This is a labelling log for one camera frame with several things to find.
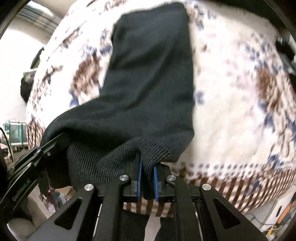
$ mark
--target dark gray cloth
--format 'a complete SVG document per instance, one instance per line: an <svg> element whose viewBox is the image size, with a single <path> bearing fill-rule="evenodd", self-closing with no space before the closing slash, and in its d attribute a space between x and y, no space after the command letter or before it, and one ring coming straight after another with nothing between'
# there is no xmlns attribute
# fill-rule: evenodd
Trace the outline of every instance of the dark gray cloth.
<svg viewBox="0 0 296 241"><path fill-rule="evenodd" d="M123 173L141 152L144 178L161 161L176 162L191 142L193 65L188 18L173 3L123 15L100 97L58 116L41 145L70 135L47 171L51 186L100 185Z"/></svg>

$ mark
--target floral print fabric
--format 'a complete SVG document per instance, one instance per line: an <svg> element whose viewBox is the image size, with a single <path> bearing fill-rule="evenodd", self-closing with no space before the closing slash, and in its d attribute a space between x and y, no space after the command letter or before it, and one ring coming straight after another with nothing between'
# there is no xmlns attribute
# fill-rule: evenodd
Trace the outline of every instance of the floral print fabric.
<svg viewBox="0 0 296 241"><path fill-rule="evenodd" d="M99 97L122 14L171 1L82 1L53 33L27 105L30 147L61 113ZM180 1L189 16L194 63L195 137L171 171L209 183L246 212L283 194L295 175L295 94L275 49L277 30L242 9ZM170 216L170 204L125 203L133 212Z"/></svg>

